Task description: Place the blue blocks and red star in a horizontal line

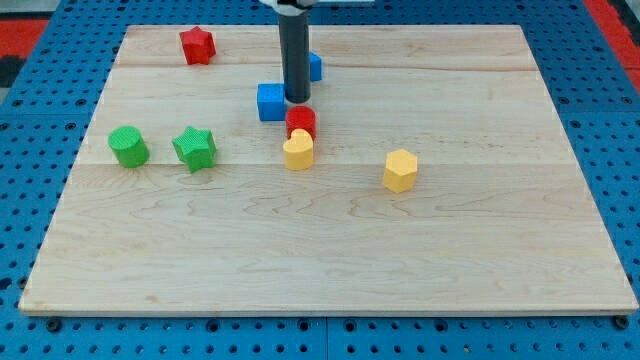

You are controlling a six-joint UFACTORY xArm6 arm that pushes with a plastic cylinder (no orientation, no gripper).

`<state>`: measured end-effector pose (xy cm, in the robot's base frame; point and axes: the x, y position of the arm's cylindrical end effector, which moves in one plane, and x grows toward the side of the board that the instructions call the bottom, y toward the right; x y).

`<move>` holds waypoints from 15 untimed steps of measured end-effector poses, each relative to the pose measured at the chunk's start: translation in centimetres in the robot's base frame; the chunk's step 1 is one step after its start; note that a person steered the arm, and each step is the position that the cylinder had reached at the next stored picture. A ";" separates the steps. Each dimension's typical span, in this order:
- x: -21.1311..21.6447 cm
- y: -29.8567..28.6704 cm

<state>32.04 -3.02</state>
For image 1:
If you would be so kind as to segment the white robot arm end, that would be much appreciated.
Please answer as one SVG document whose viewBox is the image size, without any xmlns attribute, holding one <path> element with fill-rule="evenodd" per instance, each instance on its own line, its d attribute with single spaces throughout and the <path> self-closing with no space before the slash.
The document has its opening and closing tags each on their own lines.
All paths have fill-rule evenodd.
<svg viewBox="0 0 640 360">
<path fill-rule="evenodd" d="M 259 0 L 259 2 L 284 16 L 298 16 L 317 7 L 371 7 L 375 4 L 375 0 Z"/>
</svg>

